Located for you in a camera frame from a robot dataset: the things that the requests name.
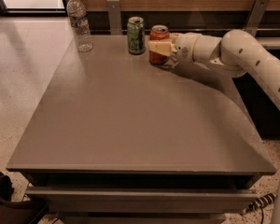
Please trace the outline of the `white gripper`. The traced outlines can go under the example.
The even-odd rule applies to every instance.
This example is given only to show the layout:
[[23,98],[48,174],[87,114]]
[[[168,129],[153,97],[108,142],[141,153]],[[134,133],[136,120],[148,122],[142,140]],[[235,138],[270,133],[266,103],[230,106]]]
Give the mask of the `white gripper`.
[[220,37],[195,33],[170,33],[170,38],[172,40],[150,40],[149,50],[167,57],[176,53],[180,63],[210,63],[220,55]]

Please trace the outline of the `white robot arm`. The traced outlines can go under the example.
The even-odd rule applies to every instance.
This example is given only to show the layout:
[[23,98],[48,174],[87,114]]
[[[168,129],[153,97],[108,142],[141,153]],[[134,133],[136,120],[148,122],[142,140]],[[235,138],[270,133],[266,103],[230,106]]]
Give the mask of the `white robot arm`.
[[148,48],[174,56],[179,63],[204,65],[224,76],[249,74],[280,111],[280,60],[243,30],[231,30],[222,37],[173,33],[167,39],[150,40]]

